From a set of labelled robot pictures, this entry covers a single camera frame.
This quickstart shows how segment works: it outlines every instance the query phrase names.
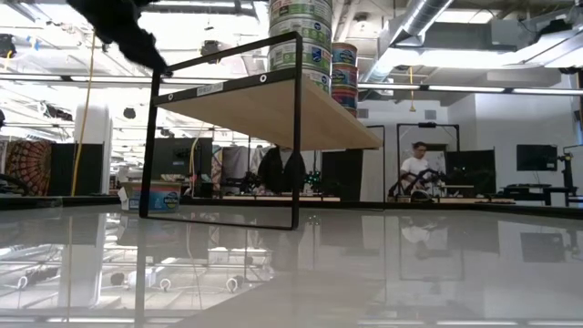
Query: wooden board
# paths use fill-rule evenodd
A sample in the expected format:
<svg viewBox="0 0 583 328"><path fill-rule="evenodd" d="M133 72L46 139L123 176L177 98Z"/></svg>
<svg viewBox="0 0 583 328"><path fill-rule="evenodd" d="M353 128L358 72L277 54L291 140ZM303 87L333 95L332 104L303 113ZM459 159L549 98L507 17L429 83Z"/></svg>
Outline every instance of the wooden board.
<svg viewBox="0 0 583 328"><path fill-rule="evenodd" d="M159 106L292 148L293 84L289 79ZM313 82L303 78L302 85L302 150L378 149L383 145Z"/></svg>

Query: black partition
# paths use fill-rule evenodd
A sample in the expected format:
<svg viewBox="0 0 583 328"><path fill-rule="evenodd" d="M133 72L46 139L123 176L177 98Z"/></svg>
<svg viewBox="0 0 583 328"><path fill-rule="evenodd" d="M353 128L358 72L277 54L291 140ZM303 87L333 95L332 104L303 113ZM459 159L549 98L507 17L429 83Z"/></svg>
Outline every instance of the black partition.
<svg viewBox="0 0 583 328"><path fill-rule="evenodd" d="M51 145L51 178L48 196L70 196L78 144ZM77 171L76 196L101 193L103 144L83 144Z"/></svg>

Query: yellow cable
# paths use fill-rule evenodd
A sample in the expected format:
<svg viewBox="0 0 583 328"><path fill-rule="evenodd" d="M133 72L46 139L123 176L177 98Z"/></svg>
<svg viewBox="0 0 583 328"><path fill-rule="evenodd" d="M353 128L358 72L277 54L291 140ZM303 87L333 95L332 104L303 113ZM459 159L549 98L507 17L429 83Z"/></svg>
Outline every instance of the yellow cable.
<svg viewBox="0 0 583 328"><path fill-rule="evenodd" d="M81 149L83 148L83 136L85 134L85 124L87 122L87 112L89 111L89 94L91 93L91 81L93 80L93 55L95 54L95 39L96 35L93 32L93 40L91 41L91 59L89 64L89 82L87 83L87 97L85 99L85 111L83 112L83 123L81 124L81 134L79 135L79 148L77 149L77 156L75 158L75 168L73 169L73 186L71 186L71 196L75 196L77 188L77 172L79 170L79 160L81 159ZM66 297L66 322L69 324L71 317L71 289L73 274L73 217L69 217L69 244L68 244L68 276L67 276L67 297Z"/></svg>
<svg viewBox="0 0 583 328"><path fill-rule="evenodd" d="M91 82L93 80L93 55L95 54L95 32L93 41L91 41L91 59L89 64L89 82L87 83L87 97L85 99L85 110L83 111L83 123L81 124L81 134L79 135L79 148L75 157L75 168L73 169L73 186L71 186L71 196L75 196L77 191L77 171L79 170L79 161L81 160L81 149L83 148L83 136L85 135L85 124L87 123L87 112L89 109L89 95L91 94Z"/></svg>

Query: glossy floor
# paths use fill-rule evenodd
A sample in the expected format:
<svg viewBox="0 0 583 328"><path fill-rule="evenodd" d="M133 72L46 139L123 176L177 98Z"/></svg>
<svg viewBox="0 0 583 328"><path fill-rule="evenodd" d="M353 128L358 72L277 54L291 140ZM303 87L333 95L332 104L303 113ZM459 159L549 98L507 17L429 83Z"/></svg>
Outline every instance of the glossy floor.
<svg viewBox="0 0 583 328"><path fill-rule="evenodd" d="M583 326L583 223L302 210L297 231L0 211L0 326ZM174 218L289 224L289 209Z"/></svg>

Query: patterned tapestry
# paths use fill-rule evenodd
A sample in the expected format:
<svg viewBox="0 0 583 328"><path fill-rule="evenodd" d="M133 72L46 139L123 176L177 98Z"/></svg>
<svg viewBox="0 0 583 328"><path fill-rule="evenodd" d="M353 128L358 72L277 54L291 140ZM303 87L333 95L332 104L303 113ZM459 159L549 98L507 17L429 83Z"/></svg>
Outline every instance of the patterned tapestry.
<svg viewBox="0 0 583 328"><path fill-rule="evenodd" d="M51 175L51 143L10 142L6 152L5 174L26 183L30 196L45 196Z"/></svg>
<svg viewBox="0 0 583 328"><path fill-rule="evenodd" d="M220 191L220 175L222 173L222 148L216 145L212 146L212 190Z"/></svg>

